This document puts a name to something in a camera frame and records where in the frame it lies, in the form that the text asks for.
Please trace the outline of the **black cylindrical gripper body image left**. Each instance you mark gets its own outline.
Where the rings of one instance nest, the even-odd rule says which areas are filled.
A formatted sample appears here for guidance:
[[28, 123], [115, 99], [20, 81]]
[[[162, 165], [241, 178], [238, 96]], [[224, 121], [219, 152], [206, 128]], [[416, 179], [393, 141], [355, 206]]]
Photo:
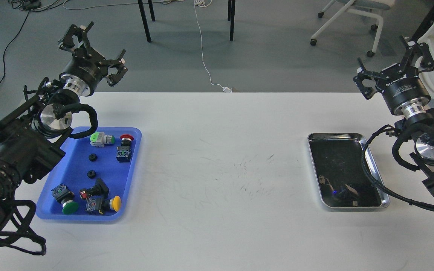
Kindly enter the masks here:
[[103, 77], [108, 74], [107, 69], [98, 66], [98, 63], [104, 60], [106, 58], [98, 52], [91, 53], [91, 56], [85, 56], [83, 52], [72, 52], [72, 58], [59, 75], [59, 81], [65, 83], [70, 78], [79, 78], [86, 84], [79, 94], [91, 96]]

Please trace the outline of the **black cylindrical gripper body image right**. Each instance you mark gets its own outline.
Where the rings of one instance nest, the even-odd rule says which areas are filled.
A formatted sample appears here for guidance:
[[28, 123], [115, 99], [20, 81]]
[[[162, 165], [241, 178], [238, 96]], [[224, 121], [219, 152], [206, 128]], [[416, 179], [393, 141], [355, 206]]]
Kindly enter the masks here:
[[402, 105], [417, 100], [427, 105], [431, 96], [419, 77], [419, 70], [414, 66], [393, 65], [382, 71], [384, 79], [375, 79], [379, 91], [392, 115], [402, 115]]

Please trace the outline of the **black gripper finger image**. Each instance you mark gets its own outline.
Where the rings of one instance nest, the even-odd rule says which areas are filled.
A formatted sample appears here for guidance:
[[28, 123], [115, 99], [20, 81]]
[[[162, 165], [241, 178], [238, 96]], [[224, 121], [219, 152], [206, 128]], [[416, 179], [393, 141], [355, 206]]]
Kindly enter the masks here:
[[76, 57], [93, 57], [93, 48], [90, 45], [87, 33], [94, 25], [91, 21], [88, 26], [72, 24], [67, 33], [58, 41], [59, 49], [72, 53]]
[[[126, 50], [123, 49], [117, 59], [102, 60], [102, 68], [107, 69], [107, 75], [105, 76], [105, 79], [110, 87], [117, 85], [128, 71], [127, 67], [125, 66], [125, 60], [123, 59], [125, 53]], [[116, 73], [110, 73], [108, 71], [109, 69], [116, 69]]]

